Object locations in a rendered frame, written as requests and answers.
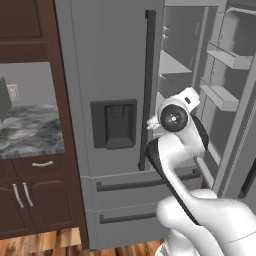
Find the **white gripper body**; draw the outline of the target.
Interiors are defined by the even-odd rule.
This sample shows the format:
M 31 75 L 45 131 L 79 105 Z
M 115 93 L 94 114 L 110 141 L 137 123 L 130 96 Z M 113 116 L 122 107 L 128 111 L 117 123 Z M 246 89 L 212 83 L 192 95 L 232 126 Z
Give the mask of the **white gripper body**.
M 156 115 L 152 116 L 148 121 L 147 121 L 147 129 L 148 130 L 156 130 L 157 128 L 160 127 L 160 123 L 158 121 L 158 117 Z

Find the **grey fridge rack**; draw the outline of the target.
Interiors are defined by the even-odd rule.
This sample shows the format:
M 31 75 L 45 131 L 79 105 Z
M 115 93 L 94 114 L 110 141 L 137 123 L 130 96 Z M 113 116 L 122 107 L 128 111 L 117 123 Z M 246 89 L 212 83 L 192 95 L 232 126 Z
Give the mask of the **grey fridge rack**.
M 166 100 L 163 95 L 160 93 L 160 92 L 157 92 L 157 95 L 156 95 L 156 108 L 158 108 L 160 106 L 160 104 Z
M 180 74 L 180 73 L 191 73 L 191 70 L 185 67 L 183 64 L 178 62 L 171 55 L 165 51 L 160 53 L 160 63 L 159 63 L 159 74 Z

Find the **grey fridge door bin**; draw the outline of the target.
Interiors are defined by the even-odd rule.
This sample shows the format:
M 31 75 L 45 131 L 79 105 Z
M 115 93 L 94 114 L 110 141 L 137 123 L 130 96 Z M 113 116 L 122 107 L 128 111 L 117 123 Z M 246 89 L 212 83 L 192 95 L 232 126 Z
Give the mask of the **grey fridge door bin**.
M 235 70 L 249 70 L 253 60 L 252 56 L 241 56 L 222 48 L 219 44 L 209 41 L 207 53 L 221 63 Z
M 237 111 L 239 100 L 224 88 L 224 79 L 213 80 L 210 77 L 202 77 L 200 88 L 221 111 Z

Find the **grey fridge drawer front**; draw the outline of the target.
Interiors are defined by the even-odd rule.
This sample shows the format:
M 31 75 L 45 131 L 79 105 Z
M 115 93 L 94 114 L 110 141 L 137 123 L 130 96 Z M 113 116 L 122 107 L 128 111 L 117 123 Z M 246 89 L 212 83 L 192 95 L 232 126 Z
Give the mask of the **grey fridge drawer front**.
M 106 218 L 156 212 L 156 203 L 101 211 L 86 211 L 89 247 L 92 250 L 118 248 L 167 237 L 169 230 L 157 217 L 136 221 L 100 224 L 99 215 Z
M 81 176 L 80 179 L 86 210 L 101 211 L 137 206 L 155 203 L 171 196 L 171 191 L 166 184 L 105 192 L 98 192 L 96 189 L 97 182 L 113 185 L 162 179 L 154 169 L 120 175 Z

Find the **grey fridge door with bins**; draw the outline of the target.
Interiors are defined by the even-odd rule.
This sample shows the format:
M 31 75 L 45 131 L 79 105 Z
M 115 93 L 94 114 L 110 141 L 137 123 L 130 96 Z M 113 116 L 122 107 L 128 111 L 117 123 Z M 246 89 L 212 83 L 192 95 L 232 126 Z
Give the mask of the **grey fridge door with bins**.
M 239 106 L 236 112 L 221 111 L 200 88 L 198 116 L 210 142 L 198 164 L 216 194 L 239 198 L 256 157 L 256 0 L 228 0 L 218 24 L 219 31 L 209 41 L 253 60 L 249 70 L 231 69 L 210 56 L 206 48 L 202 77 L 224 79 L 224 88 L 239 100 Z

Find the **grey fridge door with dispenser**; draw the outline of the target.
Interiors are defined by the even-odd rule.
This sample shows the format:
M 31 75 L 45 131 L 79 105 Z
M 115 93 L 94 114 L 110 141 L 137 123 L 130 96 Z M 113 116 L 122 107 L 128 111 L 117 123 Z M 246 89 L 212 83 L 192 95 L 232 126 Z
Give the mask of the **grey fridge door with dispenser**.
M 156 11 L 154 114 L 164 0 L 56 0 L 80 176 L 139 172 L 146 10 Z

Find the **grey fridge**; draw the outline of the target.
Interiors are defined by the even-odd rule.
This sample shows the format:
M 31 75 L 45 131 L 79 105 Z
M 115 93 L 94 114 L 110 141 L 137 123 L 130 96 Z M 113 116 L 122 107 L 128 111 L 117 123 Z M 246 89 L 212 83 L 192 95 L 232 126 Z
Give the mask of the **grey fridge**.
M 220 29 L 218 19 L 224 14 L 227 3 L 228 0 L 164 0 L 160 53 L 165 51 L 190 69 L 191 73 L 160 75 L 158 70 L 154 114 L 157 110 L 157 92 L 160 92 L 166 99 L 191 87 L 199 93 L 201 98 L 200 79 L 207 62 L 207 44 L 212 35 Z M 58 21 L 60 16 L 67 16 L 68 8 L 58 7 L 56 4 L 56 12 Z M 153 138 L 153 133 L 148 129 L 147 131 L 149 141 Z M 210 187 L 202 167 L 198 164 L 198 160 L 203 158 L 204 154 L 185 161 L 177 169 L 178 175 L 191 173 L 193 169 L 201 173 L 199 178 L 184 181 L 189 189 Z M 154 168 L 146 159 L 144 171 L 151 169 Z

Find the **brown base cupboard door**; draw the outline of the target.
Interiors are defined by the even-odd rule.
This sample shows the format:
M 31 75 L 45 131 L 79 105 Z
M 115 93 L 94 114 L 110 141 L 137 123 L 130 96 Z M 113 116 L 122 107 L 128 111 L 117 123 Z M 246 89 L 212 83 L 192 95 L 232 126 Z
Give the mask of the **brown base cupboard door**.
M 24 204 L 21 209 L 12 184 L 18 187 Z M 0 181 L 0 239 L 35 234 L 36 230 L 17 178 Z
M 21 179 L 21 184 L 23 182 L 27 183 L 34 204 L 30 207 L 27 201 L 39 233 L 76 226 L 75 201 L 69 174 L 26 177 Z

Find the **brown tall cabinet panel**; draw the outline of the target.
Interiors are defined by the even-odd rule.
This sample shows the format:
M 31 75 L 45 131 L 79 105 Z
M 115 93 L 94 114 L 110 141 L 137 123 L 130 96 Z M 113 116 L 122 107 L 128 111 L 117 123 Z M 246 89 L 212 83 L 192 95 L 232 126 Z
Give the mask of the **brown tall cabinet panel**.
M 89 238 L 73 136 L 67 82 L 61 53 L 59 29 L 57 26 L 56 4 L 54 3 L 54 0 L 39 1 L 42 7 L 42 16 L 44 20 L 44 37 L 47 43 L 47 57 L 52 71 L 56 101 L 65 145 L 65 163 L 67 164 L 71 174 L 72 190 L 74 192 L 75 199 L 76 221 L 80 231 L 82 248 L 88 249 Z

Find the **brown drawer front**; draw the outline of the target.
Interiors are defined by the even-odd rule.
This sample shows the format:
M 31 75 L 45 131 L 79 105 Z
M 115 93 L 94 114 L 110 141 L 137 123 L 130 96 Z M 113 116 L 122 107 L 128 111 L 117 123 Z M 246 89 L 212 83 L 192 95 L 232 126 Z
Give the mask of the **brown drawer front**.
M 10 159 L 0 159 L 0 180 L 16 178 L 14 165 Z
M 33 167 L 32 163 L 45 163 L 52 160 L 53 165 L 39 168 Z M 65 164 L 64 155 L 63 154 L 50 154 L 50 155 L 41 155 L 41 156 L 33 156 L 26 157 L 21 159 L 23 171 L 26 175 L 46 175 L 46 174 L 54 174 L 59 172 L 64 172 L 67 170 L 67 166 Z

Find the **white wall socket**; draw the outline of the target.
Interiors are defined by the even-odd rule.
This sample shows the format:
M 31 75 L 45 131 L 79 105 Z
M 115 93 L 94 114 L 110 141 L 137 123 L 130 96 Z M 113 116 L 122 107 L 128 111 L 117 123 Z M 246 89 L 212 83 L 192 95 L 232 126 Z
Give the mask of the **white wall socket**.
M 16 84 L 10 84 L 7 86 L 7 90 L 12 102 L 19 102 L 20 95 L 18 91 L 18 86 Z

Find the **brown wall cupboard door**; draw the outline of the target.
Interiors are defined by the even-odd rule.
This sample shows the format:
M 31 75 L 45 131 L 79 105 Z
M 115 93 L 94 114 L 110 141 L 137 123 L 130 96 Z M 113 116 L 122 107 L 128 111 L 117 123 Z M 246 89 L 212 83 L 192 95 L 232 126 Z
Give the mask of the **brown wall cupboard door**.
M 36 0 L 0 0 L 0 63 L 47 60 Z

